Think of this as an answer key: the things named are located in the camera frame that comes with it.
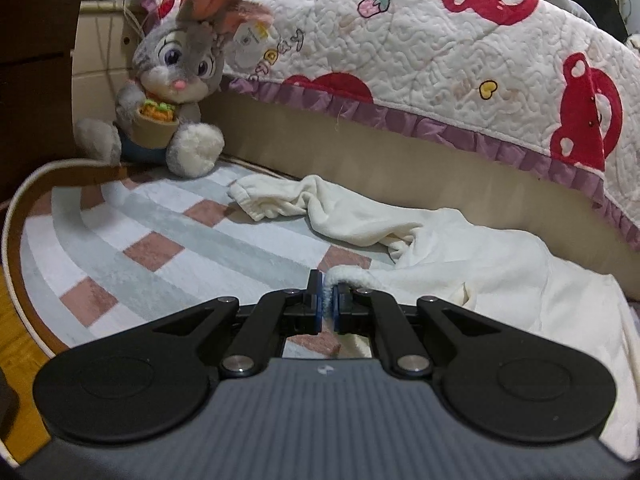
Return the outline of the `beige bed base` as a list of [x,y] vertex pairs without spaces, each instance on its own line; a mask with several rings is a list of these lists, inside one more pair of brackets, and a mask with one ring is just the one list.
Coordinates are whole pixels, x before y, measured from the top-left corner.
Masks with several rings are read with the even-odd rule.
[[318,174],[382,203],[454,208],[481,226],[531,232],[556,256],[639,295],[639,231],[588,170],[297,84],[226,80],[201,110],[229,156],[296,178]]

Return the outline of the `white quilt with red bears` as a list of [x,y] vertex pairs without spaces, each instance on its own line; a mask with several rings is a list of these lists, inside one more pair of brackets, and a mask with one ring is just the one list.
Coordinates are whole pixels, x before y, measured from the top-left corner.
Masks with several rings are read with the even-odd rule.
[[639,244],[639,59],[544,0],[252,0],[224,88],[481,154]]

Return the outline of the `cream bedside cabinet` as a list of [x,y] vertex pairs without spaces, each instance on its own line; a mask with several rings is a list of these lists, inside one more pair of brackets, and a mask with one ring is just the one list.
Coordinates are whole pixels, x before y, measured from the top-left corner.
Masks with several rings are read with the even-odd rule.
[[137,32],[115,3],[83,1],[72,52],[73,122],[112,122],[115,98],[129,79]]

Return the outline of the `grey bunny plush toy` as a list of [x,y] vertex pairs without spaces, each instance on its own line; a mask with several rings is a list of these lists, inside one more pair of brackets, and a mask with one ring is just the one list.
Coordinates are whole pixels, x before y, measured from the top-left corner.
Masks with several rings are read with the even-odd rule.
[[181,0],[134,51],[114,122],[76,122],[79,151],[110,166],[152,162],[180,178],[206,176],[224,150],[224,135],[203,122],[200,103],[219,89],[224,66],[259,61],[271,23],[270,10],[257,2]]

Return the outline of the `cream fleece zip jacket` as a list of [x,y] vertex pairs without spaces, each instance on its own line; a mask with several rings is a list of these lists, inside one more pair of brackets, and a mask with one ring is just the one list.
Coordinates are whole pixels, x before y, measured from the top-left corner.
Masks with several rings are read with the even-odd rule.
[[387,248],[392,266],[336,266],[326,288],[344,282],[405,304],[436,296],[600,360],[617,388],[601,439],[625,460],[638,457],[639,334],[611,275],[555,257],[533,234],[474,226],[455,209],[378,203],[318,176],[256,174],[232,183],[229,195],[255,221],[305,216],[332,240]]

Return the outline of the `dark brown wooden dresser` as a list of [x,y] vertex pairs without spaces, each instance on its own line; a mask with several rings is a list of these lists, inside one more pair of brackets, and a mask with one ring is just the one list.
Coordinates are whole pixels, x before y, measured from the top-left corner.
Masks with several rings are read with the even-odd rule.
[[76,153],[72,50],[81,0],[1,0],[1,198]]

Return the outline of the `checkered floor rug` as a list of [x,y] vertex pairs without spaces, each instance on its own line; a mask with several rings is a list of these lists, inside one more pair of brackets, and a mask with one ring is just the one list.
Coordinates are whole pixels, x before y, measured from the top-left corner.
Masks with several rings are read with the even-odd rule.
[[228,194],[253,167],[196,180],[94,162],[51,162],[18,189],[2,232],[14,308],[48,356],[209,299],[254,304],[339,264],[388,269],[382,246],[316,234],[302,218],[250,220]]

